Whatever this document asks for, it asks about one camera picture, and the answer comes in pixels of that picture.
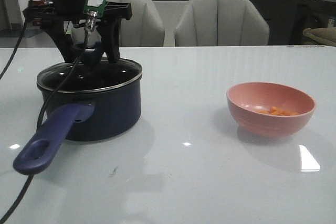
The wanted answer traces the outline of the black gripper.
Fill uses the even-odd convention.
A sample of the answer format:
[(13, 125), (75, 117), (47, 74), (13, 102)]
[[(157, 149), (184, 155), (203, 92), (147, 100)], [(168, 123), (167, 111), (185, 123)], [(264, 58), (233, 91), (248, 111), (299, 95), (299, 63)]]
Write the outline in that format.
[[(64, 62), (72, 63), (76, 56), (71, 51), (73, 45), (70, 35), (64, 30), (64, 21), (79, 22), (85, 19), (86, 27), (95, 27), (96, 22), (103, 20), (98, 26), (101, 43), (109, 63), (117, 63), (120, 59), (119, 36), (121, 19), (129, 20), (132, 17), (130, 3), (110, 3), (106, 0), (103, 16), (93, 17), (83, 13), (86, 0), (51, 0), (47, 9), (37, 14), (41, 18), (41, 29), (52, 39), (60, 51)], [(28, 7), (23, 10), (25, 21), (28, 20)]]

